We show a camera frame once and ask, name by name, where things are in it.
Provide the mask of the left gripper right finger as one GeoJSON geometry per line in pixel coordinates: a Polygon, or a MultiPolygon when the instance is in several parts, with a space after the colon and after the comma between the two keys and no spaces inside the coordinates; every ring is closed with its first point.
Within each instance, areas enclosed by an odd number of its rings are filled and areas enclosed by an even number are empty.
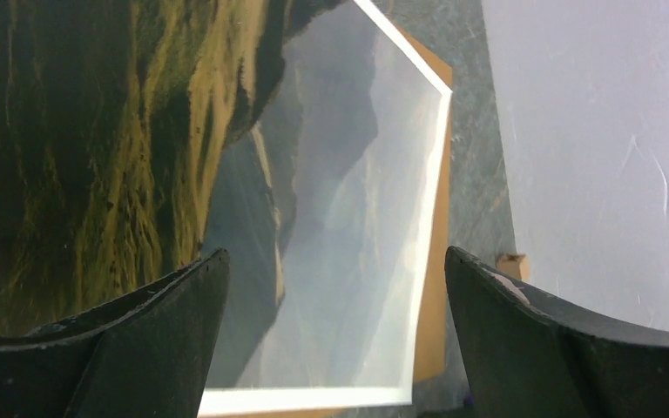
{"type": "Polygon", "coordinates": [[[463,249],[445,256],[471,406],[460,417],[669,417],[669,332],[577,306],[463,249]]]}

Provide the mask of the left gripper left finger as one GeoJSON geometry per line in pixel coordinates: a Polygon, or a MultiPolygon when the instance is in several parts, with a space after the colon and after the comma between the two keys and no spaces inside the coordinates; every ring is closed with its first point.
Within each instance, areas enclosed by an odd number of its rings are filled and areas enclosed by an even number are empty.
{"type": "Polygon", "coordinates": [[[229,284],[224,250],[26,335],[0,337],[0,417],[194,417],[229,284]]]}

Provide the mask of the landscape photo print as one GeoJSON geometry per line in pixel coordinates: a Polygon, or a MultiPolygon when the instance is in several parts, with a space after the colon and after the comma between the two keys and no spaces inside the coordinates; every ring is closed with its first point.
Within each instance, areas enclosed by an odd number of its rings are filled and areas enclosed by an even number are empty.
{"type": "Polygon", "coordinates": [[[378,135],[379,18],[370,1],[0,1],[0,337],[224,250],[199,410],[256,384],[294,229],[321,227],[378,135]]]}

